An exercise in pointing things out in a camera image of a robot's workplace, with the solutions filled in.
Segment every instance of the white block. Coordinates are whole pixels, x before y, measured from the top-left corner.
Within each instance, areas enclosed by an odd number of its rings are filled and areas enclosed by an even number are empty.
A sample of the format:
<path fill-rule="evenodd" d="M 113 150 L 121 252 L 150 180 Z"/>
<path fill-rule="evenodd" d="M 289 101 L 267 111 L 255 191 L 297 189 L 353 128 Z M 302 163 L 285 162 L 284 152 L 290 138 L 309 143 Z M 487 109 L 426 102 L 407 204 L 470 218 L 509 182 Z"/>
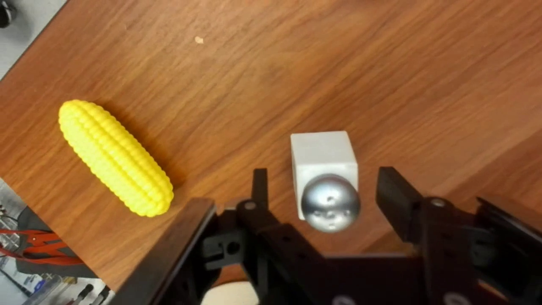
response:
<path fill-rule="evenodd" d="M 292 135 L 294 184 L 299 218 L 306 221 L 302 197 L 307 184 L 321 175 L 345 177 L 360 192 L 358 162 L 348 133 Z"/>

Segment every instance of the metal ball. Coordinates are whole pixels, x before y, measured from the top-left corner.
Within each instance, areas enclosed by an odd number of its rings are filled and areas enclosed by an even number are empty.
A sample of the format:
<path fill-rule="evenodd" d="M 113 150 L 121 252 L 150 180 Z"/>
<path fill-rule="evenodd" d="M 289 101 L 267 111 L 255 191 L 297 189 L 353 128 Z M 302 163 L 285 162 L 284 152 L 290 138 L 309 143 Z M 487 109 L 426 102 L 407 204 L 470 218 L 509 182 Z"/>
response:
<path fill-rule="evenodd" d="M 340 175 L 321 175 L 304 191 L 302 213 L 318 231 L 340 233 L 353 226 L 360 216 L 356 189 Z"/>

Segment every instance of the wood grain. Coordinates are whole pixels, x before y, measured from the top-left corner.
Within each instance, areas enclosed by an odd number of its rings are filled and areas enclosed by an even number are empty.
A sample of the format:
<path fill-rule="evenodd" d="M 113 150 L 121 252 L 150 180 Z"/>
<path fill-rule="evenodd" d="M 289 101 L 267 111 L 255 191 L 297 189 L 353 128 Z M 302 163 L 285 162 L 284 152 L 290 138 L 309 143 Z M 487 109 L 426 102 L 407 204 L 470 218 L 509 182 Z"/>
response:
<path fill-rule="evenodd" d="M 378 167 L 472 209 L 502 192 L 542 211 L 538 0 L 72 0 L 0 84 L 0 177 L 114 290 L 192 197 L 229 204 L 267 167 L 272 209 L 326 255 L 402 250 L 375 204 Z M 102 104 L 177 185 L 172 213 L 130 214 L 58 130 L 63 101 Z M 324 236 L 297 219 L 290 135 L 346 130 L 363 216 Z"/>

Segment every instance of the red object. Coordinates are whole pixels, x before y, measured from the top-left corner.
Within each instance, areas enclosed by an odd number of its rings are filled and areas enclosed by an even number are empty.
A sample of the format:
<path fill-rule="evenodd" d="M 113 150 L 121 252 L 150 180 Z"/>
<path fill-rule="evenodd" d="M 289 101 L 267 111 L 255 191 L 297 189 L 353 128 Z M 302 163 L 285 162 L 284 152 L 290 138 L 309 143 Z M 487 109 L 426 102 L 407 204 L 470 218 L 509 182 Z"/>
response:
<path fill-rule="evenodd" d="M 19 235 L 26 238 L 30 248 L 23 252 L 23 255 L 8 252 L 0 246 L 0 255 L 23 260 L 33 265 L 53 265 L 53 267 L 77 267 L 84 265 L 84 262 L 77 257 L 67 257 L 62 250 L 69 246 L 55 235 L 48 231 L 6 231 L 0 229 L 0 235 Z"/>

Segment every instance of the white object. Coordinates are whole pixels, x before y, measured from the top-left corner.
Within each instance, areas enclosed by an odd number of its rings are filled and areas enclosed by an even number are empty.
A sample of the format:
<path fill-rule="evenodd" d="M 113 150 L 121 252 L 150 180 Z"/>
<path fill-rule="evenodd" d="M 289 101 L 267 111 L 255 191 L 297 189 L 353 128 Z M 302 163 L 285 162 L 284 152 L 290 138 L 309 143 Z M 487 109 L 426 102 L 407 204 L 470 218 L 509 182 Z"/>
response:
<path fill-rule="evenodd" d="M 14 24 L 0 31 L 0 80 L 65 8 L 67 0 L 11 0 L 11 4 L 18 14 Z"/>
<path fill-rule="evenodd" d="M 250 282 L 235 282 L 209 290 L 202 305 L 258 305 L 258 296 Z"/>
<path fill-rule="evenodd" d="M 306 221 L 302 197 L 307 184 L 321 175 L 340 175 L 356 192 L 358 162 L 348 133 L 309 133 L 292 135 L 294 184 L 299 206 L 299 218 Z"/>

